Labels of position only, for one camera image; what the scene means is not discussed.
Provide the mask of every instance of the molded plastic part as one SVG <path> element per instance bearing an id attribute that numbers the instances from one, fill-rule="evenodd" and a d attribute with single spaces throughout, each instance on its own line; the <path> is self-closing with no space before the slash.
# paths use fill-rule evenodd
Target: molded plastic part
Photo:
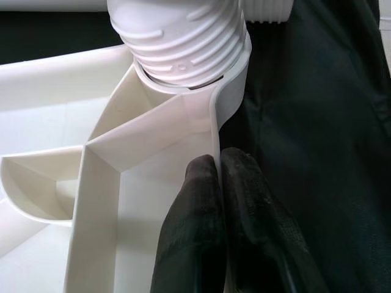
<path id="1" fill-rule="evenodd" d="M 149 291 L 160 227 L 187 164 L 211 154 L 219 165 L 218 130 L 242 101 L 250 51 L 247 36 L 237 63 L 197 90 L 155 84 L 136 63 L 129 69 L 109 102 L 129 111 L 128 121 L 98 131 L 84 149 L 66 293 Z M 140 101 L 152 108 L 135 117 Z M 100 121 L 114 116 L 108 106 Z"/>
<path id="2" fill-rule="evenodd" d="M 0 201 L 0 292 L 61 293 L 70 229 L 26 218 Z"/>
<path id="3" fill-rule="evenodd" d="M 86 143 L 132 61 L 122 45 L 1 65 L 0 155 Z"/>
<path id="4" fill-rule="evenodd" d="M 26 217 L 70 226 L 82 147 L 6 156 L 0 187 Z"/>
<path id="5" fill-rule="evenodd" d="M 221 77 L 243 50 L 238 0 L 109 0 L 113 28 L 154 79 L 198 87 Z"/>

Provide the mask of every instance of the dark cloth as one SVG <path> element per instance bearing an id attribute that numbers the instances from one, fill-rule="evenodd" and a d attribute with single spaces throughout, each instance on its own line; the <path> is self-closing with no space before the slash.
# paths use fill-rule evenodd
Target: dark cloth
<path id="1" fill-rule="evenodd" d="M 122 44 L 107 12 L 0 12 L 0 64 Z"/>
<path id="2" fill-rule="evenodd" d="M 270 192 L 257 162 L 221 154 L 231 275 L 242 293 L 327 293 L 295 219 Z"/>
<path id="3" fill-rule="evenodd" d="M 286 24 L 248 24 L 244 101 L 220 131 L 255 157 L 334 293 L 391 292 L 391 82 L 371 3 L 296 0 Z"/>
<path id="4" fill-rule="evenodd" d="M 192 161 L 163 222 L 151 293 L 223 292 L 226 244 L 222 199 L 211 156 Z"/>

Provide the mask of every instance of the white plastic tray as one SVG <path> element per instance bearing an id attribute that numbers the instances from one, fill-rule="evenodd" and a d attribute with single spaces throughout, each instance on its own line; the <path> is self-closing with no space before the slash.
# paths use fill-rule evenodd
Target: white plastic tray
<path id="1" fill-rule="evenodd" d="M 199 90 L 160 87 L 130 68 L 84 149 L 66 293 L 149 292 L 161 224 L 190 160 L 219 163 L 218 129 L 241 103 L 249 54 L 247 36 L 234 67 Z M 128 119 L 114 123 L 115 109 Z"/>
<path id="2" fill-rule="evenodd" d="M 0 153 L 1 179 L 13 204 L 30 219 L 64 224 L 56 204 L 43 207 L 45 201 L 34 197 L 42 194 L 42 177 L 50 179 L 44 180 L 50 190 L 56 181 L 74 179 L 78 163 L 69 164 L 71 173 L 56 166 L 68 170 L 67 154 L 82 149 L 69 255 L 68 228 L 34 222 L 43 226 L 4 249 L 0 264 L 18 265 L 0 270 L 6 280 L 0 292 L 26 292 L 28 286 L 27 292 L 55 293 L 63 284 L 66 293 L 148 292 L 161 223 L 187 164 L 206 153 L 219 163 L 218 130 L 240 105 L 250 50 L 247 36 L 230 71 L 198 90 L 156 85 L 131 65 L 124 46 L 0 67 L 0 101 L 6 105 L 0 115 L 11 122 L 0 133 L 9 138 Z M 9 165 L 17 165 L 11 168 L 17 172 L 10 173 Z M 27 179 L 38 192 L 26 192 Z M 28 197 L 34 208 L 29 210 L 29 200 L 18 204 L 14 195 Z M 58 190 L 45 196 L 58 196 Z M 0 240 L 16 237 L 3 235 Z"/>
<path id="3" fill-rule="evenodd" d="M 132 61 L 116 46 L 0 66 L 0 156 L 85 144 Z M 0 292 L 61 293 L 70 232 L 0 192 Z"/>

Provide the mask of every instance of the white screw cap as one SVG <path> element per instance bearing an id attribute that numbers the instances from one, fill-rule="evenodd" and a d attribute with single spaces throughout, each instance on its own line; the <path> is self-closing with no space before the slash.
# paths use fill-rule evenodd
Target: white screw cap
<path id="1" fill-rule="evenodd" d="M 108 0 L 113 28 L 162 83 L 198 87 L 238 60 L 246 24 L 238 0 Z"/>

